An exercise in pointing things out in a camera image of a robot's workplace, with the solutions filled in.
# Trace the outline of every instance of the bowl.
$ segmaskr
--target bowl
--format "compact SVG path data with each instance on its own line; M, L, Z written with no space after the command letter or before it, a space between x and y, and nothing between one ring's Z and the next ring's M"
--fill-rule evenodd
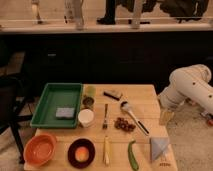
M89 127L94 120L94 113L90 109L83 109L78 114L78 121L83 127Z
M52 159L55 147L55 136L47 133L34 136L24 148L24 160L32 166L41 166Z
M88 152L88 157L86 157L85 161L79 161L76 159L76 152L78 149L87 149L86 151ZM78 169L82 169L87 167L94 159L95 157L95 147L93 143L85 138L78 139L74 141L68 150L68 161L70 164Z

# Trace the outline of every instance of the sponge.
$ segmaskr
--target sponge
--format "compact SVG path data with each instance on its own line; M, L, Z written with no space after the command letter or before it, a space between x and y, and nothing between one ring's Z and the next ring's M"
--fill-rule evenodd
M59 107L56 110L57 119L72 119L74 118L75 108Z

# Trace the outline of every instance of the small cup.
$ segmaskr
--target small cup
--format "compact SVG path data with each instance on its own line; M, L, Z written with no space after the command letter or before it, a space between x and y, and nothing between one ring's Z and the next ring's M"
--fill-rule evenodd
M83 95L83 105L84 108L86 109L91 109L93 110L93 104L94 104L94 97L95 97L95 87L93 86L88 86Z
M90 109L83 109L78 114L78 121L83 127L89 127L94 120L94 113Z

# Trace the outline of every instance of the wall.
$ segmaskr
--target wall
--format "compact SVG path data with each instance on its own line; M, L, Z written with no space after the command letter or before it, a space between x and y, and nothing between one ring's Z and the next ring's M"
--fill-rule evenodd
M46 82L151 83L161 91L175 68L213 64L210 31L2 37L14 51L26 51L35 94Z

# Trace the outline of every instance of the wooden table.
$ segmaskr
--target wooden table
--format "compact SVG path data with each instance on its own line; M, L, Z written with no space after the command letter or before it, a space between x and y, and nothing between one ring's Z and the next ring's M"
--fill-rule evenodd
M165 126L159 125L160 107L157 101L155 89L152 85L93 85L96 87L94 113L95 120L89 128L78 126L76 129L37 129L36 135L48 132L57 137L57 147L55 155L51 161L42 167L35 168L25 163L25 170L48 170L48 171L66 171L79 170L71 166L67 159L69 146L78 138L90 139L96 150L94 161L83 170L85 171L131 171L128 161L127 147L128 143L135 139L133 152L139 163L139 170L143 171L175 171L177 169L173 150L169 145L168 152L164 157L160 157L154 162L150 161L150 137L168 137ZM123 93L120 101L103 96L103 90L114 89ZM139 128L132 133L125 133L114 127L114 121L117 117L124 117L130 123L133 120L127 114L120 111L120 104L127 100L133 107L135 115L143 122L149 130L150 135L145 136ZM108 103L108 128L102 129L104 119L104 104ZM105 135L109 136L111 141L110 165L103 163L103 142Z

